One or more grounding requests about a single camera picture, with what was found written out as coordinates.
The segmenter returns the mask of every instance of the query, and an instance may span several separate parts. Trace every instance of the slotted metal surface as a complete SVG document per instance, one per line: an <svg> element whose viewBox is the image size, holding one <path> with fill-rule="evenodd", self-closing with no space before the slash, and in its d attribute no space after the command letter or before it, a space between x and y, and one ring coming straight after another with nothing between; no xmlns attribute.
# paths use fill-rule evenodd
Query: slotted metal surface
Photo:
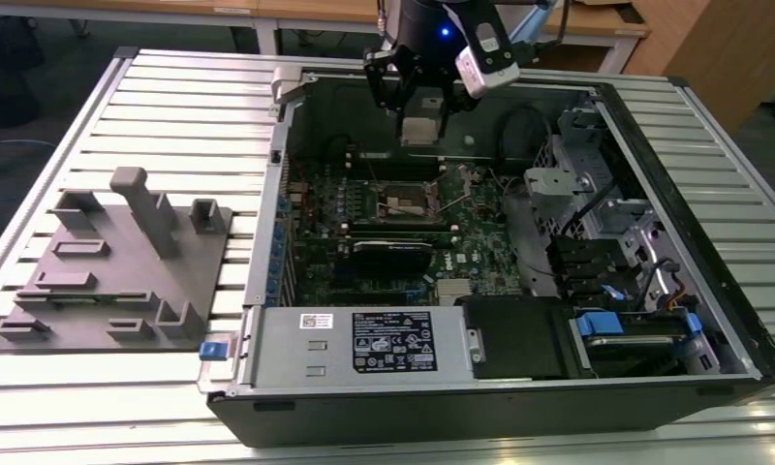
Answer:
<svg viewBox="0 0 775 465"><path fill-rule="evenodd" d="M99 189L121 165L150 171L173 204L212 197L232 223L209 322L238 328L273 119L266 87L284 62L341 60L141 50L116 59L0 243L0 318L58 226L46 213L62 188ZM674 182L775 336L775 197L688 91L652 77L531 71L608 80L627 101ZM148 463L238 459L316 463L659 463L699 459L775 464L775 397L707 410L641 433L378 448L246 449L204 405L196 354L0 356L0 464ZM216 363L210 374L229 376Z"/></svg>

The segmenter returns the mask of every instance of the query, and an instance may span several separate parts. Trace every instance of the green circuit board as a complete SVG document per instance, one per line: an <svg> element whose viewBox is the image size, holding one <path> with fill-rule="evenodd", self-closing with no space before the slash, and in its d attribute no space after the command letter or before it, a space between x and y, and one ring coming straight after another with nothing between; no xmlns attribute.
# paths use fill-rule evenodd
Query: green circuit board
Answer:
<svg viewBox="0 0 775 465"><path fill-rule="evenodd" d="M468 279L484 295L521 293L503 189L472 164L443 167L428 182L349 179L330 167L293 177L298 305L435 305L440 279ZM361 240L432 244L427 272L340 280L338 256Z"/></svg>

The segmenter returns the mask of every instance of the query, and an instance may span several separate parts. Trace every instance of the blue tab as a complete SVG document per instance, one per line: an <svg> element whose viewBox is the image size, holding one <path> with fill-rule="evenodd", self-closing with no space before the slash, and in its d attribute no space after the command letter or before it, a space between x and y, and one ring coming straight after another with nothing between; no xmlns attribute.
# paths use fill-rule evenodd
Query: blue tab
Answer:
<svg viewBox="0 0 775 465"><path fill-rule="evenodd" d="M617 291L615 288L612 288L611 286L605 286L604 284L600 284L599 287L603 288L603 290L605 292L608 292L608 294L611 295L611 297L615 300L625 300L625 296L623 295L623 293L620 291Z"/></svg>
<svg viewBox="0 0 775 465"><path fill-rule="evenodd" d="M197 350L197 357L201 361L226 360L229 344L226 342L202 342Z"/></svg>
<svg viewBox="0 0 775 465"><path fill-rule="evenodd" d="M588 312L576 319L581 336L623 334L623 325L615 312Z"/></svg>
<svg viewBox="0 0 775 465"><path fill-rule="evenodd" d="M698 334L700 331L703 331L700 319L698 318L698 315L695 315L694 313L686 314L686 325L688 326L688 330L691 331L692 334Z"/></svg>

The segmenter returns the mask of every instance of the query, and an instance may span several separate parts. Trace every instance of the motherboard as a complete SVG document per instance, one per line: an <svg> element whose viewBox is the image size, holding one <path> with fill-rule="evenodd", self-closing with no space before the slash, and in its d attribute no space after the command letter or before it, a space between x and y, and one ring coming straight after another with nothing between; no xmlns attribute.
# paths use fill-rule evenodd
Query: motherboard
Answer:
<svg viewBox="0 0 775 465"><path fill-rule="evenodd" d="M433 167L431 180L393 180L294 163L297 305L452 305L521 293L503 182L473 163Z"/></svg>

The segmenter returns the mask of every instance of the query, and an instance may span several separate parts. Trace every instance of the power supply label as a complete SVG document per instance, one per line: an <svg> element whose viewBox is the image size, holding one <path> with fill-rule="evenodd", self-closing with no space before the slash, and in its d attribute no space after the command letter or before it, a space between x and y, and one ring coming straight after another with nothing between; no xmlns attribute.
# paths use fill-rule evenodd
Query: power supply label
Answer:
<svg viewBox="0 0 775 465"><path fill-rule="evenodd" d="M358 373L436 371L429 312L353 313L352 368Z"/></svg>

